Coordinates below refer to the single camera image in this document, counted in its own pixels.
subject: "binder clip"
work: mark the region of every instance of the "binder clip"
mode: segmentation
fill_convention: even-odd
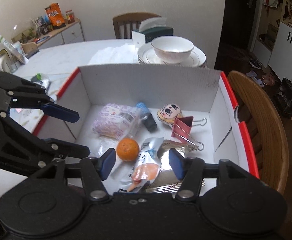
[[[204,124],[195,124],[193,125],[193,122],[202,122],[205,121]],[[207,118],[193,121],[193,116],[187,116],[187,117],[180,117],[175,118],[174,124],[172,125],[172,137],[176,137],[178,140],[184,143],[191,143],[196,147],[196,150],[202,151],[205,146],[202,142],[198,142],[190,135],[191,127],[193,126],[205,126],[207,123]]]

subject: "doll face toy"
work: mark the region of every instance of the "doll face toy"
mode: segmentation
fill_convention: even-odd
[[[158,120],[167,124],[172,125],[175,118],[183,117],[181,109],[176,104],[167,104],[157,111]]]

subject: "stacked plates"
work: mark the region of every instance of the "stacked plates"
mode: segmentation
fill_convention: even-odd
[[[167,64],[159,58],[151,45],[151,42],[142,45],[138,50],[138,61],[140,64]],[[188,59],[179,63],[181,66],[205,67],[206,55],[197,47],[193,49]]]

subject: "wooden chair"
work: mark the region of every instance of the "wooden chair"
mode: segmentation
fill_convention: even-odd
[[[160,17],[154,13],[146,13],[146,12],[139,12],[139,13],[125,13],[113,18],[114,30],[116,39],[120,39],[120,31],[119,26],[124,26],[124,39],[128,39],[127,36],[127,24],[129,24],[129,38],[132,38],[132,30],[133,30],[133,23],[136,25],[136,29],[139,27],[140,23],[144,20],[153,17]]]
[[[239,120],[247,124],[260,179],[283,195],[289,151],[279,114],[265,91],[251,78],[231,71],[228,80],[239,103]]]

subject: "doorway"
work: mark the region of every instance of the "doorway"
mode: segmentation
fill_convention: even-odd
[[[247,49],[257,0],[225,0],[220,42]]]

